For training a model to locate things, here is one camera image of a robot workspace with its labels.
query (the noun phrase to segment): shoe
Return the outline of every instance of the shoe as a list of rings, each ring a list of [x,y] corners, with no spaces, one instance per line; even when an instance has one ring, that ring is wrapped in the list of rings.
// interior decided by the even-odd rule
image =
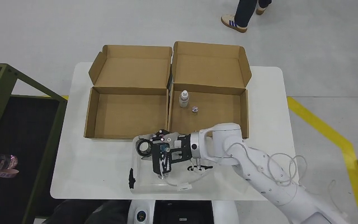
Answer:
[[[267,7],[266,8],[261,8],[260,6],[257,6],[256,14],[258,14],[260,16],[265,12],[266,9],[267,9]]]
[[[237,30],[239,32],[246,32],[247,27],[240,27],[235,23],[235,16],[234,15],[224,15],[222,16],[222,23],[234,30]]]

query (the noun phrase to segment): cardboard box flap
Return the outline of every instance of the cardboard box flap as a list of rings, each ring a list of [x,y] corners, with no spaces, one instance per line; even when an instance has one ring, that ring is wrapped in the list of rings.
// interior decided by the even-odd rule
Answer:
[[[177,41],[172,68],[174,83],[245,88],[251,78],[242,46]]]
[[[167,87],[172,48],[105,45],[89,76],[95,87]]]
[[[89,69],[88,74],[93,84],[96,83],[102,71],[102,68],[106,63],[106,60],[107,60],[106,54],[104,54],[103,52],[99,52],[91,68]]]

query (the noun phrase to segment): cardboard box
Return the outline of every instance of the cardboard box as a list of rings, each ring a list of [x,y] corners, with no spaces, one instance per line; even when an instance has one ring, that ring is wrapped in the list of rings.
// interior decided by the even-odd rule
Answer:
[[[89,76],[86,138],[134,138],[167,129],[172,48],[105,45]]]
[[[172,65],[174,83],[169,106],[168,128],[188,134],[219,123],[241,125],[248,138],[248,91],[251,71],[242,46],[176,42]],[[189,104],[179,106],[183,90]],[[192,107],[197,106],[195,114]]]

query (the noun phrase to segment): yellow floor line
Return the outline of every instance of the yellow floor line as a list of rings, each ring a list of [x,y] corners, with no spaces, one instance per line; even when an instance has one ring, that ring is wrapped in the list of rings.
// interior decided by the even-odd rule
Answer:
[[[43,95],[43,97],[50,97],[48,95]],[[65,98],[66,100],[68,100],[68,96],[62,96],[63,98]]]
[[[356,204],[358,205],[358,161],[354,152],[353,144],[319,117],[312,114],[304,106],[299,104],[292,97],[287,97],[287,102],[290,110],[341,149],[343,159],[347,167],[348,176],[351,181]]]

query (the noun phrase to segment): metal nut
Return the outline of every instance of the metal nut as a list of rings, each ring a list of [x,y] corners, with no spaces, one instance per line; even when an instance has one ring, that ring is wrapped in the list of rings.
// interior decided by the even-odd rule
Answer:
[[[199,109],[197,108],[197,106],[193,106],[191,110],[192,110],[194,113],[197,113],[197,111],[198,111]]]

